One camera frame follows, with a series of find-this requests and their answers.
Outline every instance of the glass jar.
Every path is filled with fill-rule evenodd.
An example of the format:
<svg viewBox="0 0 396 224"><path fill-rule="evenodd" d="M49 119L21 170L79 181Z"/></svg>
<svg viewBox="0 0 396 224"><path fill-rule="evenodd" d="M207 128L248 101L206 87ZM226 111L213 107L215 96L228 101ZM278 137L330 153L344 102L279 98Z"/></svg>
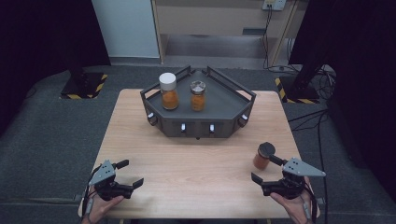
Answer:
<svg viewBox="0 0 396 224"><path fill-rule="evenodd" d="M205 89L206 84L203 81L193 81L191 87L191 109L193 111L202 111L205 108Z"/></svg>
<svg viewBox="0 0 396 224"><path fill-rule="evenodd" d="M260 144L256 156L253 159L254 166L259 170L264 170L270 162L270 155L275 154L275 148L271 143Z"/></svg>
<svg viewBox="0 0 396 224"><path fill-rule="evenodd" d="M173 110L178 107L176 76L172 73L163 73L160 75L161 94L163 95L163 108Z"/></svg>

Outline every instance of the white cabinet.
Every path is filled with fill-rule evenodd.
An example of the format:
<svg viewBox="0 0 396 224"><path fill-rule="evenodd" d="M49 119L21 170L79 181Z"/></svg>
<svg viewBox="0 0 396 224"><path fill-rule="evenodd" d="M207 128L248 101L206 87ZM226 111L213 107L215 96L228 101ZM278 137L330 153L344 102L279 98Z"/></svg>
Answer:
<svg viewBox="0 0 396 224"><path fill-rule="evenodd" d="M150 0L92 0L109 57L160 58Z"/></svg>

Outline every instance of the yellow and black stripe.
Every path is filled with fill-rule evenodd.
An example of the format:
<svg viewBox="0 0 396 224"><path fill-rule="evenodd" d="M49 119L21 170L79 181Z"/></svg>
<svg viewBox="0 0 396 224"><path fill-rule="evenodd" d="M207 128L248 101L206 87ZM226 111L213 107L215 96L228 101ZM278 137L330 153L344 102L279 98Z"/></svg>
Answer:
<svg viewBox="0 0 396 224"><path fill-rule="evenodd" d="M320 101L316 99L290 99L285 93L285 90L283 89L283 85L280 82L280 79L277 77L275 79L275 83L277 86L277 89L279 90L279 96L280 99L282 100L283 103L297 103L297 104L319 104Z"/></svg>
<svg viewBox="0 0 396 224"><path fill-rule="evenodd" d="M102 90L103 85L107 79L107 75L102 75L101 81L96 87L96 91L93 94L61 94L61 99L94 99L99 95L99 92Z"/></svg>

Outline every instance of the human hand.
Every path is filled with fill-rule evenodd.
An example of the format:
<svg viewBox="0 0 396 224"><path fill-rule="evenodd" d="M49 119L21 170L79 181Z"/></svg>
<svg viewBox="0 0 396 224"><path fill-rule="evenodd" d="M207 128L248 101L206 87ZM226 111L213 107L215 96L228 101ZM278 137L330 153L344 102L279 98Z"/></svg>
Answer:
<svg viewBox="0 0 396 224"><path fill-rule="evenodd" d="M92 199L92 208L89 214L86 214L81 221L81 224L94 224L99 222L115 205L119 204L124 197L118 196L112 198L110 201L103 200L94 189L90 190L90 199Z"/></svg>
<svg viewBox="0 0 396 224"><path fill-rule="evenodd" d="M305 183L309 185L309 178L305 177L304 179ZM270 196L285 208L286 212L289 214L289 217L294 223L311 223L311 219L308 219L304 210L304 204L306 204L308 212L311 213L311 197L306 190L303 190L303 193L300 197L291 200L286 199L274 192L272 192Z"/></svg>

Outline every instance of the jar lid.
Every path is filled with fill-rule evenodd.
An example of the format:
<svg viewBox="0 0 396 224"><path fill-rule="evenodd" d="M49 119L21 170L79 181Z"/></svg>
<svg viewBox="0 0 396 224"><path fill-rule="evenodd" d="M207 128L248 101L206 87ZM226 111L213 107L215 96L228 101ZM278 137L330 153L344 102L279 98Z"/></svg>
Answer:
<svg viewBox="0 0 396 224"><path fill-rule="evenodd" d="M164 91L171 91L176 88L176 76L173 73L163 73L160 75L160 86Z"/></svg>
<svg viewBox="0 0 396 224"><path fill-rule="evenodd" d="M193 94L200 95L200 94L204 93L204 91L206 89L206 84L203 81L197 80L197 81L193 81L190 84L190 88L191 88L191 92Z"/></svg>
<svg viewBox="0 0 396 224"><path fill-rule="evenodd" d="M275 147L268 142L262 143L259 146L259 153L265 158L269 158L270 155L275 154Z"/></svg>

